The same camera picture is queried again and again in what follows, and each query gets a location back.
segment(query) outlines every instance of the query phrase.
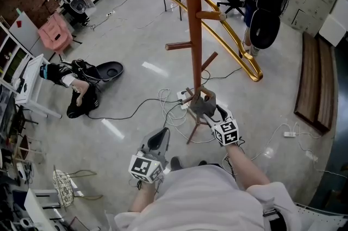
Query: wire basket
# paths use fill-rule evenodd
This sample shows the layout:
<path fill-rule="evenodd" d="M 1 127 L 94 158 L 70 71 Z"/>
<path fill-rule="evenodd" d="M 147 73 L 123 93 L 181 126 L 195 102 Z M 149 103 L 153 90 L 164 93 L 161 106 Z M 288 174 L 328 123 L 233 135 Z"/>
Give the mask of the wire basket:
<path fill-rule="evenodd" d="M 71 206 L 74 203 L 74 191 L 69 174 L 56 170 L 54 166 L 53 185 L 64 208 Z"/>

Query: power strip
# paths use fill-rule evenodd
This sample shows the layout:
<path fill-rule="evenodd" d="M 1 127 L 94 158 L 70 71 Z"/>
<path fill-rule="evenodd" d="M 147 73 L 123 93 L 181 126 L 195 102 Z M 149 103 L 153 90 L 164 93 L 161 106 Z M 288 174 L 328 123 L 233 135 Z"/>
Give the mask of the power strip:
<path fill-rule="evenodd" d="M 293 132 L 284 132 L 283 136 L 285 138 L 294 138 L 296 137 L 296 133 L 293 133 Z"/>
<path fill-rule="evenodd" d="M 115 10 L 113 10 L 113 11 L 111 11 L 111 12 L 107 13 L 107 15 L 106 15 L 106 16 L 112 16 L 114 13 L 115 13 Z"/>
<path fill-rule="evenodd" d="M 176 95 L 178 96 L 178 99 L 181 99 L 181 100 L 184 101 L 186 99 L 186 95 L 183 92 L 186 92 L 186 91 L 179 91 L 179 92 L 176 93 Z M 189 104 L 185 103 L 183 105 L 180 105 L 180 107 L 181 107 L 182 110 L 185 110 L 185 109 L 187 109 L 189 107 Z"/>

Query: pink chair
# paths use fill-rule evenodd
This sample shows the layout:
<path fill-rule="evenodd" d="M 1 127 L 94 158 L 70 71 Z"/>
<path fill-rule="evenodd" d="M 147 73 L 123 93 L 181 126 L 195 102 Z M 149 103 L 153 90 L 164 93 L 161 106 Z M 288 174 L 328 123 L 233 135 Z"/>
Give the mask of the pink chair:
<path fill-rule="evenodd" d="M 72 35 L 61 16 L 55 12 L 48 21 L 38 30 L 45 47 L 52 49 L 57 54 L 72 42 Z"/>

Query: wooden coat rack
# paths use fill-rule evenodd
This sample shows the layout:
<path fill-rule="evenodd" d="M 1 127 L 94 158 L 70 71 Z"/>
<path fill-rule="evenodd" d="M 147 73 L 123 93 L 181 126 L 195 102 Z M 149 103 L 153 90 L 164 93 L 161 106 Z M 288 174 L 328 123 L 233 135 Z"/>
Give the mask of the wooden coat rack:
<path fill-rule="evenodd" d="M 201 86 L 201 75 L 208 65 L 215 59 L 217 53 L 214 52 L 205 62 L 202 64 L 202 19 L 209 20 L 225 20 L 226 15 L 218 11 L 202 11 L 201 0 L 186 0 L 189 18 L 189 29 L 190 29 L 190 41 L 179 42 L 179 43 L 168 43 L 165 46 L 166 50 L 191 48 L 192 55 L 192 69 L 194 75 L 194 91 Z M 187 88 L 187 92 L 190 94 L 190 98 L 186 102 L 192 99 L 194 95 L 190 89 Z M 189 114 L 195 119 L 196 125 L 189 137 L 187 142 L 190 143 L 197 127 L 201 124 L 207 124 L 196 116 L 190 109 Z"/>

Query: wooden bench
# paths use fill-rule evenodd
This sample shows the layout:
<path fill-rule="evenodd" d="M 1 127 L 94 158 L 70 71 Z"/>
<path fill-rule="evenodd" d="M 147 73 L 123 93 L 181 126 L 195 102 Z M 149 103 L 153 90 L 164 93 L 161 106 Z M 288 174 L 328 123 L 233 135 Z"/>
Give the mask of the wooden bench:
<path fill-rule="evenodd" d="M 332 125 L 333 63 L 330 46 L 303 33 L 302 68 L 294 113 L 325 133 Z"/>

